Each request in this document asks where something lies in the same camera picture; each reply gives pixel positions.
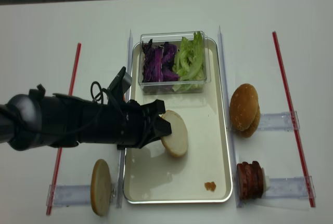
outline clear plastic bracket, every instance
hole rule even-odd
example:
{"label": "clear plastic bracket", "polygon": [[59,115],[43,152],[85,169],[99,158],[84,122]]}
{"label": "clear plastic bracket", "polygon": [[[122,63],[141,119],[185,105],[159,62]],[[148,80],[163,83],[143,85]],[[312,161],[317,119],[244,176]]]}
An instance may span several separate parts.
{"label": "clear plastic bracket", "polygon": [[[132,53],[133,53],[133,36],[132,30],[130,30],[129,46],[128,46],[128,57],[127,57],[127,73],[132,76]],[[130,100],[131,87],[125,93],[125,102]],[[126,150],[119,151],[119,167],[118,167],[118,188],[117,188],[117,202],[116,207],[121,208],[123,203],[123,183],[124,183],[124,169],[125,169],[125,158]]]}
{"label": "clear plastic bracket", "polygon": [[[110,205],[117,204],[117,186],[117,183],[111,185]],[[46,206],[69,207],[90,204],[90,185],[50,185],[49,187]]]}
{"label": "clear plastic bracket", "polygon": [[294,198],[308,199],[315,198],[316,195],[309,195],[306,181],[309,181],[310,187],[314,191],[312,177],[294,177],[294,178],[270,178],[270,188],[263,194],[265,199],[275,198]]}
{"label": "clear plastic bracket", "polygon": [[261,114],[257,130],[296,130],[300,128],[297,112]]}
{"label": "clear plastic bracket", "polygon": [[220,68],[220,81],[221,81],[221,91],[222,91],[222,101],[223,101],[223,118],[225,120],[226,134],[228,137],[228,149],[230,155],[230,163],[233,175],[234,189],[235,189],[235,200],[236,206],[241,207],[241,201],[239,199],[239,187],[237,179],[237,169],[236,169],[236,158],[235,158],[235,147],[234,147],[234,137],[231,128],[229,116],[229,94],[228,94],[228,83],[227,83],[227,69],[224,58],[224,48],[223,39],[221,33],[221,27],[217,33],[218,47],[219,47],[219,68]]}

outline metal tray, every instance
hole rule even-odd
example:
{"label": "metal tray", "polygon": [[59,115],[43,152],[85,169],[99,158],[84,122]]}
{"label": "metal tray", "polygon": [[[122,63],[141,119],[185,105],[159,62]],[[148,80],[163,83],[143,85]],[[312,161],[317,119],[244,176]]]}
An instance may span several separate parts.
{"label": "metal tray", "polygon": [[[218,203],[233,191],[217,46],[209,39],[211,82],[202,93],[143,95],[138,85],[139,43],[133,49],[130,98],[140,104],[155,99],[182,116],[188,130],[187,154],[175,159],[156,141],[125,152],[123,192],[133,204]],[[216,190],[207,191],[205,182]]]}

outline bottom bun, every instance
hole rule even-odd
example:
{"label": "bottom bun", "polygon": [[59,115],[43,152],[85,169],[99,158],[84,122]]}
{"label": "bottom bun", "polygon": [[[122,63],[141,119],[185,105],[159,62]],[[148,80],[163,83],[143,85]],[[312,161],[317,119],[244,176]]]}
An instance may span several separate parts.
{"label": "bottom bun", "polygon": [[171,124],[172,134],[161,137],[165,149],[174,157],[182,157],[188,149],[187,128],[184,120],[174,111],[166,111],[162,118]]}
{"label": "bottom bun", "polygon": [[106,216],[109,211],[111,197],[111,176],[106,161],[99,159],[94,166],[90,200],[96,215]]}
{"label": "bottom bun", "polygon": [[257,130],[258,126],[259,126],[259,122],[260,122],[260,107],[258,106],[258,110],[257,110],[257,114],[255,115],[255,118],[252,122],[252,124],[250,125],[249,128],[247,128],[246,130],[243,130],[240,132],[240,135],[242,137],[248,138],[250,136],[253,135],[253,133]]}

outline green lettuce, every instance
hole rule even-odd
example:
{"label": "green lettuce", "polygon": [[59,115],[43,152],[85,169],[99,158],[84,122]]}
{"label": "green lettuce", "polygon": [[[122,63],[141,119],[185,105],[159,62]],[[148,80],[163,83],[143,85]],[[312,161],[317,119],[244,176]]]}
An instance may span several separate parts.
{"label": "green lettuce", "polygon": [[[194,33],[193,41],[183,37],[179,52],[175,56],[173,72],[177,73],[180,81],[203,80],[203,42],[200,32]],[[175,85],[174,91],[198,89],[201,84]]]}

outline sesame bun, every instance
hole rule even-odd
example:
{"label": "sesame bun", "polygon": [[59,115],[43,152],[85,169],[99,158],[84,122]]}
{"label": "sesame bun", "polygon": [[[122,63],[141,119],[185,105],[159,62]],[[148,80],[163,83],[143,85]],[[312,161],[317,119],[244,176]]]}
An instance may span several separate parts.
{"label": "sesame bun", "polygon": [[259,108],[258,94],[250,84],[239,86],[230,101],[230,119],[236,130],[244,131],[253,123]]}

